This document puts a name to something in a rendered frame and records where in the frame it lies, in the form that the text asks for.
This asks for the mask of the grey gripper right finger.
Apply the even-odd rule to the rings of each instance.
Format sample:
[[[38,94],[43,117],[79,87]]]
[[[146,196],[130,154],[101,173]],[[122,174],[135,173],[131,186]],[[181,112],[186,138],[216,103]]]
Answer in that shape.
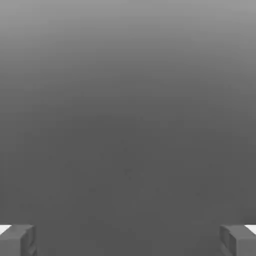
[[[221,225],[221,256],[256,256],[256,224]]]

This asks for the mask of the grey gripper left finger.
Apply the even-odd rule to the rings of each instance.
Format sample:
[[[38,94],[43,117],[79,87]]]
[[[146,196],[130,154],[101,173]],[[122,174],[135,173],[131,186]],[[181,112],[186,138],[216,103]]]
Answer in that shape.
[[[0,256],[38,256],[36,226],[0,224]]]

